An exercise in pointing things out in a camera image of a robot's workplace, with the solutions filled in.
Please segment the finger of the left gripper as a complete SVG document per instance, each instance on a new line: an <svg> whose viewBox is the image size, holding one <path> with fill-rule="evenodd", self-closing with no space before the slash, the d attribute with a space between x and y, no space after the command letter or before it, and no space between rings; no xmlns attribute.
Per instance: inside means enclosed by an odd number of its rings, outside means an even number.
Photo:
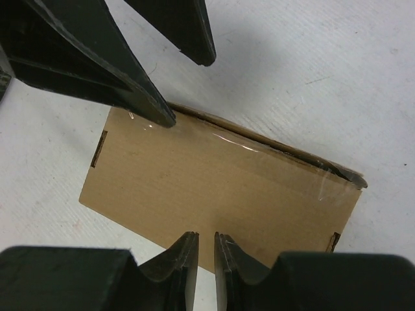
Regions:
<svg viewBox="0 0 415 311"><path fill-rule="evenodd" d="M29 86L166 128L176 122L104 1L2 1L1 69Z"/></svg>
<svg viewBox="0 0 415 311"><path fill-rule="evenodd" d="M205 1L129 0L126 3L194 63L208 67L216 60Z"/></svg>

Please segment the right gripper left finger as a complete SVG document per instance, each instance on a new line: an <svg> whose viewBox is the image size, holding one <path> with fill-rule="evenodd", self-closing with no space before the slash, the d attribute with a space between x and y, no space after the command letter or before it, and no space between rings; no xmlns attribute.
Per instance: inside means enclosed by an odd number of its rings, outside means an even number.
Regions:
<svg viewBox="0 0 415 311"><path fill-rule="evenodd" d="M1 252L2 310L192 310L198 234L138 265L128 249L15 246Z"/></svg>

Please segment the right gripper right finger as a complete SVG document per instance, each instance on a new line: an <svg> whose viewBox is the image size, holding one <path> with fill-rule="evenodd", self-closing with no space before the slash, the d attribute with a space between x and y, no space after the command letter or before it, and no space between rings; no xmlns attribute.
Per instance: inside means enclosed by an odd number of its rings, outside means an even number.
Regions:
<svg viewBox="0 0 415 311"><path fill-rule="evenodd" d="M396 255L285 251L271 268L215 234L219 310L413 310L414 265Z"/></svg>

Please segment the brown cardboard express box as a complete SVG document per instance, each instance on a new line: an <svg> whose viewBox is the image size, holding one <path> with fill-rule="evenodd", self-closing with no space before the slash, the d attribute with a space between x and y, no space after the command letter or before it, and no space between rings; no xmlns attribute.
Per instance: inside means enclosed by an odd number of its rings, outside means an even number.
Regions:
<svg viewBox="0 0 415 311"><path fill-rule="evenodd" d="M200 237L213 271L215 233L271 266L282 251L332 251L362 193L363 176L232 122L176 107L163 128L110 110L81 204L167 248Z"/></svg>

